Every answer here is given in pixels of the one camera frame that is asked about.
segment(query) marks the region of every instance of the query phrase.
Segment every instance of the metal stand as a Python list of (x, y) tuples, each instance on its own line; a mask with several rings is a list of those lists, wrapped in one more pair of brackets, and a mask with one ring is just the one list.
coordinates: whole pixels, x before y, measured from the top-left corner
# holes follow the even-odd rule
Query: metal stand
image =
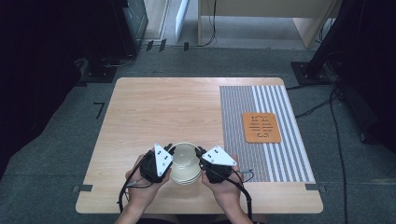
[(117, 67), (91, 67), (89, 64), (81, 76), (80, 82), (111, 83)]
[(321, 69), (319, 74), (317, 74), (316, 76), (309, 76), (306, 72), (306, 67), (308, 66), (308, 64), (309, 63), (291, 62), (291, 67), (293, 68), (294, 75), (296, 76), (300, 86), (332, 84), (323, 69)]

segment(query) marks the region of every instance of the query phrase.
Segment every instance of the cork coaster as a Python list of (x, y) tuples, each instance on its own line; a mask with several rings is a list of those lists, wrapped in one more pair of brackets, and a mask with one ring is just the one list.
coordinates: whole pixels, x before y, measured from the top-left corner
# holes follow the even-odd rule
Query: cork coaster
[(248, 143), (280, 143), (280, 131), (274, 113), (244, 113), (242, 119)]

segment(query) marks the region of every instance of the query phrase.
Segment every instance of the striped mat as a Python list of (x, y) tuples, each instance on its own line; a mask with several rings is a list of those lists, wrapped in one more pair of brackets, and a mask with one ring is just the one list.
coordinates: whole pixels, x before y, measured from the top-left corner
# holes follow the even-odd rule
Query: striped mat
[[(224, 149), (238, 155), (241, 169), (252, 169), (250, 182), (315, 181), (284, 86), (221, 86)], [(282, 141), (247, 143), (242, 114), (275, 113)]]

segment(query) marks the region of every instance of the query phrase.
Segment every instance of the cable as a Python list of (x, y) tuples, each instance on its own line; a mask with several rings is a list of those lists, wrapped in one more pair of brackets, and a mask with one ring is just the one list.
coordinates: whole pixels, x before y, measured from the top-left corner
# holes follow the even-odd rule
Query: cable
[(215, 172), (215, 171), (213, 171), (212, 169), (209, 169), (209, 168), (207, 168), (207, 167), (205, 168), (205, 171), (209, 171), (210, 173), (212, 173), (212, 174), (214, 174), (214, 175), (217, 175), (218, 177), (220, 177), (220, 178), (222, 178), (222, 179), (224, 179), (224, 180), (227, 180), (228, 182), (234, 184), (239, 190), (241, 190), (242, 193), (245, 194), (245, 197), (247, 198), (247, 217), (248, 217), (250, 220), (252, 220), (251, 197), (250, 197), (250, 194), (248, 193), (248, 191), (247, 191), (247, 190), (244, 188), (244, 186), (243, 186), (243, 182), (242, 182), (241, 176), (239, 176), (239, 174), (238, 174), (234, 169), (232, 169), (232, 171), (233, 171), (233, 172), (238, 176), (238, 178), (241, 180), (241, 184), (239, 184), (239, 183), (237, 183), (237, 182), (231, 180), (230, 178), (224, 177), (223, 175), (220, 175), (220, 174), (218, 174), (217, 172)]
[[(329, 31), (330, 28), (332, 28), (332, 23), (333, 23), (333, 19), (330, 19), (329, 24), (327, 25), (326, 30)], [(319, 32), (319, 40), (315, 40), (315, 42), (321, 44), (323, 42), (323, 32), (324, 32), (324, 27), (326, 25), (326, 22), (322, 25), (322, 27), (320, 28), (320, 32)]]
[(334, 100), (335, 99), (335, 97), (334, 98), (332, 98), (332, 99), (330, 99), (330, 100), (325, 100), (323, 103), (321, 103), (320, 105), (316, 105), (316, 106), (314, 106), (313, 108), (311, 108), (311, 109), (309, 109), (309, 110), (307, 110), (307, 111), (305, 111), (304, 113), (302, 113), (302, 114), (299, 114), (299, 115), (297, 115), (297, 116), (295, 116), (295, 118), (301, 118), (301, 117), (304, 117), (304, 116), (307, 116), (307, 115), (309, 115), (309, 114), (312, 114), (312, 112), (314, 112), (316, 109), (318, 109), (318, 108), (321, 108), (322, 106), (324, 106), (324, 105), (326, 105), (326, 104), (328, 104), (328, 103), (330, 103), (332, 100)]
[(335, 76), (338, 78), (334, 63), (335, 62), (328, 60), (325, 62), (325, 65), (323, 68), (324, 68), (324, 71), (326, 72), (326, 75)]
[(129, 183), (129, 181), (131, 180), (132, 176), (134, 175), (134, 173), (136, 173), (137, 169), (140, 167), (140, 165), (142, 164), (142, 161), (146, 158), (148, 154), (146, 153), (145, 156), (142, 158), (142, 160), (134, 167), (134, 169), (132, 170), (132, 172), (129, 174), (128, 178), (126, 178), (126, 181), (124, 183), (124, 185), (122, 186), (122, 189), (120, 191), (119, 194), (119, 201), (117, 202), (117, 204), (119, 205), (120, 208), (120, 213), (122, 213), (123, 211), (123, 206), (122, 206), (122, 196), (125, 193), (125, 190), (127, 189), (127, 185)]
[(241, 179), (242, 183), (246, 183), (246, 182), (250, 181), (251, 179), (253, 179), (253, 177), (254, 177), (254, 173), (253, 173), (252, 169), (249, 169), (247, 172), (244, 171), (244, 170), (238, 170), (238, 171), (235, 171), (235, 172), (241, 173), (243, 175), (244, 174), (251, 174), (251, 177), (249, 179), (244, 180), (244, 181), (242, 181), (242, 179)]
[(151, 187), (153, 184), (154, 183), (150, 183), (149, 185), (143, 186), (143, 187), (141, 187), (141, 186), (131, 186), (131, 187), (127, 187), (127, 189), (146, 189), (146, 188)]
[(213, 8), (213, 24), (212, 24), (212, 22), (210, 20), (210, 16), (209, 16), (209, 22), (210, 22), (210, 24), (212, 25), (212, 28), (213, 28), (212, 36), (210, 37), (209, 41), (206, 44), (200, 45), (199, 47), (206, 47), (206, 46), (210, 45), (213, 42), (214, 39), (216, 39), (216, 7), (217, 7), (217, 3), (218, 3), (218, 1), (215, 0), (215, 5), (214, 5), (214, 8)]
[(344, 157), (343, 157), (343, 152), (341, 149), (341, 140), (340, 140), (340, 133), (339, 133), (339, 129), (338, 129), (338, 123), (337, 123), (337, 119), (335, 118), (334, 115), (334, 111), (332, 108), (332, 95), (334, 93), (336, 93), (336, 88), (334, 86), (332, 93), (330, 94), (330, 110), (332, 111), (332, 121), (334, 122), (334, 128), (335, 128), (335, 132), (337, 135), (337, 146), (338, 146), (338, 153), (340, 156), (340, 162), (341, 162), (341, 167), (342, 167), (342, 171), (343, 171), (343, 187), (344, 187), (344, 222), (345, 224), (348, 223), (348, 215), (347, 215), (347, 173), (346, 173), (346, 167), (344, 164)]
[(291, 90), (297, 90), (300, 89), (302, 87), (307, 87), (308, 85), (298, 85), (298, 86), (294, 86), (294, 87), (288, 87), (286, 88), (287, 91), (291, 91)]
[[(104, 63), (105, 60), (108, 60), (108, 58), (102, 59), (102, 63)], [(127, 63), (122, 63), (122, 64), (110, 64), (110, 63), (107, 63), (107, 64), (105, 64), (105, 67), (123, 67), (125, 65), (128, 65), (133, 60), (134, 60), (134, 55), (131, 57), (131, 59)]]

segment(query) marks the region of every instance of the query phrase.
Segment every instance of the human hand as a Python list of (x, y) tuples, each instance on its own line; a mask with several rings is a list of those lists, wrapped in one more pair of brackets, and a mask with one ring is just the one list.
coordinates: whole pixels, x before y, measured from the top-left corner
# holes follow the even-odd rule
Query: human hand
[[(140, 155), (139, 158), (137, 158), (137, 161), (134, 164), (134, 168), (143, 159), (143, 157), (144, 155)], [(132, 170), (128, 171), (125, 174), (125, 178), (128, 178)], [(140, 175), (140, 168), (138, 168), (134, 173), (134, 175), (132, 176), (131, 180), (129, 181), (129, 183), (134, 181), (137, 181), (137, 183), (136, 185), (134, 185), (135, 188), (128, 188), (128, 193), (130, 197), (128, 204), (133, 204), (134, 206), (138, 206), (146, 209), (154, 200), (160, 187), (162, 187), (166, 182), (169, 181), (170, 173), (171, 173), (171, 169), (169, 169), (168, 172), (166, 173), (163, 182), (151, 184)]]
[[(235, 161), (236, 165), (233, 166), (235, 171), (239, 170), (238, 158), (235, 155), (231, 156)], [(244, 177), (242, 174), (239, 175), (236, 172), (233, 172), (229, 178), (236, 183), (242, 184)], [(241, 191), (236, 187), (233, 183), (230, 183), (227, 180), (219, 184), (211, 184), (209, 179), (207, 178), (204, 171), (202, 171), (202, 183), (209, 187), (213, 191), (213, 195), (215, 196), (216, 202), (218, 202), (219, 206), (226, 212), (229, 207), (234, 208), (236, 205), (239, 205), (239, 199), (241, 195)]]
[[(144, 155), (140, 155), (139, 158), (137, 158), (134, 168), (143, 159), (143, 157)], [(128, 179), (129, 175), (132, 173), (132, 170), (125, 174), (125, 178)], [(137, 181), (134, 185), (137, 188), (128, 188), (129, 202), (122, 210), (122, 213), (117, 219), (116, 223), (136, 223), (142, 217), (146, 208), (152, 203), (160, 187), (168, 182), (170, 173), (171, 169), (169, 169), (166, 173), (163, 182), (151, 184), (140, 175), (140, 168), (138, 168), (129, 181), (129, 183)]]

